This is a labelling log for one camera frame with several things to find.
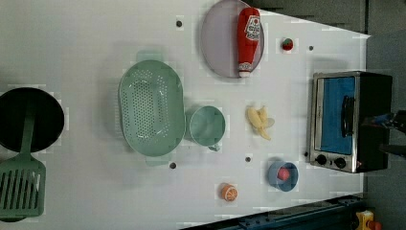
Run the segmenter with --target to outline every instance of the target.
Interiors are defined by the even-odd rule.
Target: spatula handle
[[[24,120],[23,138],[21,141],[20,157],[25,160],[31,158],[31,143],[33,140],[35,121],[35,107],[34,103],[27,100],[26,116]]]

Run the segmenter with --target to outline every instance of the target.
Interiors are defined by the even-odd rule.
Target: small red object
[[[292,50],[292,49],[293,49],[293,40],[290,39],[290,38],[285,39],[285,40],[283,41],[283,43],[282,43],[282,48],[283,48],[285,51],[290,51],[290,50]]]
[[[287,168],[281,167],[278,171],[278,179],[287,180],[290,177],[290,171]]]
[[[371,230],[381,230],[382,229],[382,224],[380,222],[376,222],[373,220],[368,221],[367,226]]]
[[[254,54],[260,37],[259,11],[245,8],[239,13],[237,25],[238,71],[240,77],[249,77],[253,70]]]

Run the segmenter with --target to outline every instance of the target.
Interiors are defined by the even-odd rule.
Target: red ketchup bottle
[[[259,11],[245,8],[239,13],[237,26],[239,76],[249,77],[260,36]]]

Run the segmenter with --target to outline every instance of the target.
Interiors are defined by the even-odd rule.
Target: small blue bowl
[[[278,171],[280,168],[286,168],[289,170],[290,176],[287,180],[281,180],[278,178]],[[298,183],[299,173],[298,168],[292,163],[284,161],[276,161],[269,167],[268,182],[272,187],[275,187],[281,191],[289,192],[295,188]]]

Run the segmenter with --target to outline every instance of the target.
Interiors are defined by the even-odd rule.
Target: slotted spatula
[[[31,156],[34,117],[28,100],[20,153],[0,164],[0,219],[38,217],[44,211],[46,170]]]

